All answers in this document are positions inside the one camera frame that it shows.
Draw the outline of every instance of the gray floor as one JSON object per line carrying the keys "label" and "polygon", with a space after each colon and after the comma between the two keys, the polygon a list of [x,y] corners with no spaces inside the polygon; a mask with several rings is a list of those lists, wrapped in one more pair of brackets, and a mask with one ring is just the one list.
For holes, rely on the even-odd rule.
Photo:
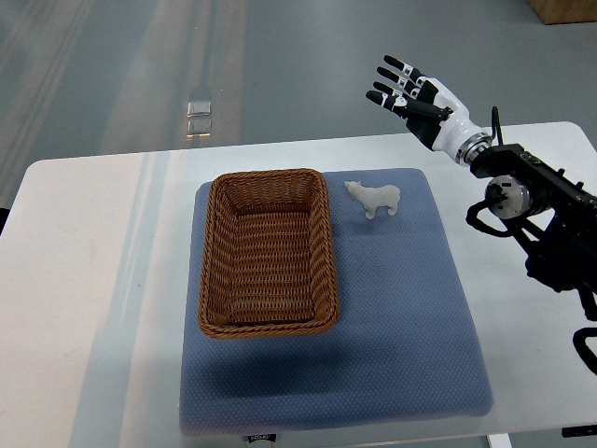
{"label": "gray floor", "polygon": [[[365,99],[386,53],[479,125],[498,105],[503,124],[572,121],[597,146],[596,49],[597,23],[545,26],[524,0],[3,0],[0,207],[42,159],[403,133]],[[213,102],[209,137],[187,140],[191,97]],[[443,443],[416,446],[486,446]]]}

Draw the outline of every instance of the robot finger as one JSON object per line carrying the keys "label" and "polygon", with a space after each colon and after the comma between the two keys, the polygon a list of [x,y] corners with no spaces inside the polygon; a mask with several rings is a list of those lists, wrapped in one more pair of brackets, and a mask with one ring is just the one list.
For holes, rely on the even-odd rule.
{"label": "robot finger", "polygon": [[398,89],[392,89],[381,82],[375,81],[373,83],[373,88],[383,93],[387,93],[390,96],[402,96],[402,91],[399,91]]}
{"label": "robot finger", "polygon": [[377,73],[395,82],[398,88],[402,89],[410,98],[416,98],[419,94],[420,88],[410,79],[397,75],[385,67],[377,67]]}
{"label": "robot finger", "polygon": [[407,63],[403,63],[399,61],[393,56],[385,55],[383,57],[383,61],[389,65],[392,65],[394,68],[400,70],[405,76],[409,77],[412,82],[415,83],[417,87],[422,87],[422,85],[427,80],[427,77],[419,71],[419,69],[413,67],[412,65],[408,65]]}

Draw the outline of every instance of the white animal figurine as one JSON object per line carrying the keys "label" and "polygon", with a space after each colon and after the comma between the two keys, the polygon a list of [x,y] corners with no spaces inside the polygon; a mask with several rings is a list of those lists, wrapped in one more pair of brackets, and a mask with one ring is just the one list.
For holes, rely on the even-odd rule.
{"label": "white animal figurine", "polygon": [[377,207],[389,207],[388,215],[393,216],[398,211],[398,202],[400,201],[400,189],[394,185],[386,185],[378,189],[363,187],[361,182],[344,182],[344,187],[348,189],[367,210],[365,217],[373,219]]}

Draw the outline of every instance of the white object on floor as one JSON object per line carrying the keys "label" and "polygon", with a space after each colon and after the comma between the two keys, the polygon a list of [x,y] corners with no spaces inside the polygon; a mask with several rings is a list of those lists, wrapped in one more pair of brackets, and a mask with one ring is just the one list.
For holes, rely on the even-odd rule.
{"label": "white object on floor", "polygon": [[395,185],[386,185],[384,187],[373,188],[363,187],[361,182],[344,182],[344,187],[348,189],[367,210],[365,217],[373,219],[377,207],[388,207],[388,215],[393,216],[398,211],[398,202],[400,201],[400,189]]}
{"label": "white object on floor", "polygon": [[487,436],[490,448],[512,448],[510,437],[507,434],[491,434]]}

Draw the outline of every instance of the brown woven basket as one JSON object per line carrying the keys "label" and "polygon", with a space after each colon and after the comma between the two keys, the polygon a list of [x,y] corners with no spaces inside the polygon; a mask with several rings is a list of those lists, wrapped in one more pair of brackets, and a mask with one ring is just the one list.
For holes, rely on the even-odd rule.
{"label": "brown woven basket", "polygon": [[232,173],[207,205],[199,325],[217,339],[315,334],[340,294],[325,178],[314,170]]}

